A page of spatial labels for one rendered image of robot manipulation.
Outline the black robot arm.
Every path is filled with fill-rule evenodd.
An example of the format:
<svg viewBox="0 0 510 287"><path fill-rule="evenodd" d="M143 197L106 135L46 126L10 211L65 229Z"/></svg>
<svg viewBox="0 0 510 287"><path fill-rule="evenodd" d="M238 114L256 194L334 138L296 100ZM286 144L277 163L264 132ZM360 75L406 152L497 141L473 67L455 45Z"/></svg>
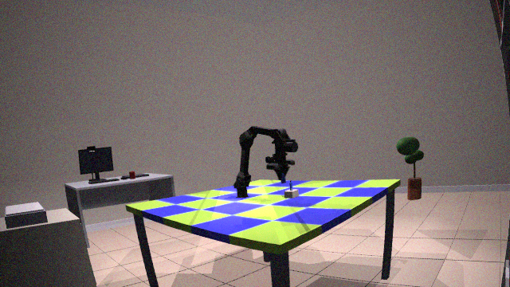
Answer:
<svg viewBox="0 0 510 287"><path fill-rule="evenodd" d="M275 139L272 142L272 144L275 144L275 152L296 152L298 149L296 140L291 140L284 128L271 129L252 126L241 134L239 137L241 145L241 165L236 181L233 184L234 189L236 189L237 192L236 198L248 197L247 187L251 181L251 175L248 173L249 151L257 134L270 136Z"/></svg>

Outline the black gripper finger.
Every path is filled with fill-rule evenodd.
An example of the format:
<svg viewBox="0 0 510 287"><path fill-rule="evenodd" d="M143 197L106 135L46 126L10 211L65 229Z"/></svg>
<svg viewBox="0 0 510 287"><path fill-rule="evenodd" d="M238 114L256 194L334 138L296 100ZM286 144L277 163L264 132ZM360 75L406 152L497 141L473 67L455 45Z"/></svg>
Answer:
<svg viewBox="0 0 510 287"><path fill-rule="evenodd" d="M283 174L283 170L284 170L283 168L274 170L277 173L277 176L278 176L279 180L281 180L281 177L282 177L282 174Z"/></svg>
<svg viewBox="0 0 510 287"><path fill-rule="evenodd" d="M286 173L287 173L287 171L288 171L288 169L289 169L290 167L281 167L281 168L283 168L283 169L284 169L284 170L283 170L283 174L284 174L284 177L285 177L285 176L286 176Z"/></svg>

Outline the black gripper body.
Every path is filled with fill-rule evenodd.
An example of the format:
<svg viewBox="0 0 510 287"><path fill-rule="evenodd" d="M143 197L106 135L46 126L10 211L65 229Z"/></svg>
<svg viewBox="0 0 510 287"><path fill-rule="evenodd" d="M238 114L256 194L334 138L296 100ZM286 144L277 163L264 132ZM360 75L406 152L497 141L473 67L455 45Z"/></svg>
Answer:
<svg viewBox="0 0 510 287"><path fill-rule="evenodd" d="M288 167L288 165L295 165L295 162L294 160L286 160L286 156L288 155L288 153L285 152L276 152L276 154L274 154L274 156L276 156L276 161L275 163L269 163L267 164L266 166L266 169L268 170L277 170L277 169L281 169L281 167Z"/></svg>

